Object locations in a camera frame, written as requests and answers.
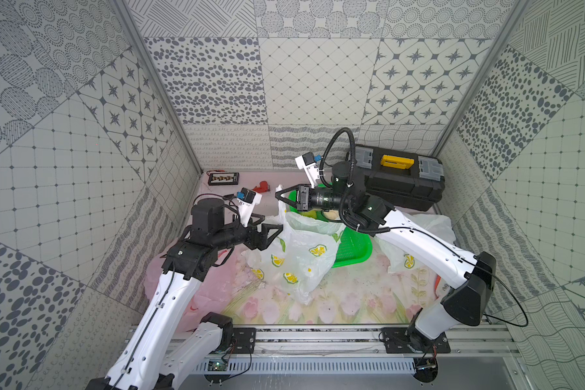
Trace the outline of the lemon print plastic bag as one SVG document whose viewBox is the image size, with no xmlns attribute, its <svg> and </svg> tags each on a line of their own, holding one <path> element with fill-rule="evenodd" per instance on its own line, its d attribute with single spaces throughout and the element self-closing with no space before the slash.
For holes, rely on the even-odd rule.
<svg viewBox="0 0 585 390">
<path fill-rule="evenodd" d="M 271 287 L 308 305 L 312 292 L 332 269 L 345 226 L 312 219 L 278 203 L 278 214 L 266 219 L 283 231 L 266 250 L 241 253 L 253 275 Z"/>
</svg>

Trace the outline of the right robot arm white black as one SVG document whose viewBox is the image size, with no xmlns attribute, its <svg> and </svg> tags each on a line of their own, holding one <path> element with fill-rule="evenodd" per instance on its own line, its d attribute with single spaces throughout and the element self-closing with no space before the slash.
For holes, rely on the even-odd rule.
<svg viewBox="0 0 585 390">
<path fill-rule="evenodd" d="M 295 200 L 284 196 L 286 189 L 277 191 L 279 201 L 298 211 L 336 210 L 347 228 L 395 245 L 449 285 L 446 296 L 411 320 L 406 337 L 413 349 L 427 348 L 455 325 L 479 326 L 495 285 L 497 261 L 490 253 L 462 250 L 419 227 L 383 198 L 367 193 L 364 175 L 352 160 L 341 162 L 344 172 L 323 186 L 318 185 L 324 179 L 320 157 L 307 153 L 295 163 L 309 182 L 296 186 Z"/>
</svg>

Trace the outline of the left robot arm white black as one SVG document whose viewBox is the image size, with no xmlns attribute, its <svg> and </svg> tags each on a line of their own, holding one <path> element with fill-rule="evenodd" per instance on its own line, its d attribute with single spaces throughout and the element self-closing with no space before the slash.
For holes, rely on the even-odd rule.
<svg viewBox="0 0 585 390">
<path fill-rule="evenodd" d="M 232 319 L 211 312 L 178 349 L 167 353 L 208 271 L 223 265 L 219 253 L 232 253 L 238 245 L 266 250 L 282 232 L 282 225 L 267 224 L 255 214 L 261 198 L 245 188 L 235 197 L 237 204 L 231 196 L 216 196 L 192 207 L 192 223 L 167 251 L 158 287 L 135 335 L 109 372 L 88 383 L 89 389 L 175 389 L 207 355 L 229 348 Z"/>
</svg>

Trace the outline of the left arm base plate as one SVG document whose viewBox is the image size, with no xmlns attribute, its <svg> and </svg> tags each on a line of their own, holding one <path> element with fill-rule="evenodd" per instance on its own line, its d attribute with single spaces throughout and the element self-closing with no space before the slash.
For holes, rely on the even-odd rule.
<svg viewBox="0 0 585 390">
<path fill-rule="evenodd" d="M 253 354 L 257 337 L 256 328 L 233 328 L 229 354 Z"/>
</svg>

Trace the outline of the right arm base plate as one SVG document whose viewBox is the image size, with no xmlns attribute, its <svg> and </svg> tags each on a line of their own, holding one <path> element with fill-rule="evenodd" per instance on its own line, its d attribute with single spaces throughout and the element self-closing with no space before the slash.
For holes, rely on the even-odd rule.
<svg viewBox="0 0 585 390">
<path fill-rule="evenodd" d="M 445 333 L 428 339 L 415 329 L 407 327 L 382 328 L 379 340 L 388 354 L 449 354 L 451 348 Z"/>
</svg>

